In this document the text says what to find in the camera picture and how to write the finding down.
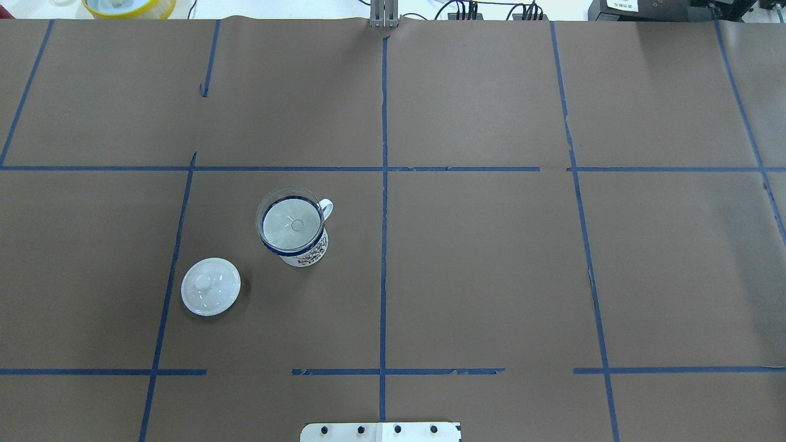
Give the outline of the white cup lid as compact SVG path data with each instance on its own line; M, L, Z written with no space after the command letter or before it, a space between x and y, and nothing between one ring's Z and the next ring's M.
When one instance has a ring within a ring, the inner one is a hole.
M182 278L180 294L185 308L197 316L216 316L232 307L241 293L238 268L225 258L204 258Z

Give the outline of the black device box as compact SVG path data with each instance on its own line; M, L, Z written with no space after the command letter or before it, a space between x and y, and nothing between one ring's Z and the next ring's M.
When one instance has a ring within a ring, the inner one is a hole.
M756 1L592 1L589 21L740 21Z

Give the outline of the yellow tape roll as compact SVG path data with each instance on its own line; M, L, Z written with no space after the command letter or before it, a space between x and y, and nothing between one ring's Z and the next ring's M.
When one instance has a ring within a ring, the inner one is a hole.
M102 20L166 20L177 1L81 1L93 18Z

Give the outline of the aluminium frame post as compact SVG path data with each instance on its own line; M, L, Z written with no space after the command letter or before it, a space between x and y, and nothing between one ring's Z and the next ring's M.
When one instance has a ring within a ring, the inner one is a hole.
M370 27L374 29L398 28L400 23L398 0L365 1L370 6Z

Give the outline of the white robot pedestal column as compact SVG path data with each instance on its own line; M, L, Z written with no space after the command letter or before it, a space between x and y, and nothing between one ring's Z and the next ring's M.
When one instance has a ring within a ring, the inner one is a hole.
M305 425L300 441L461 441L455 422L349 422Z

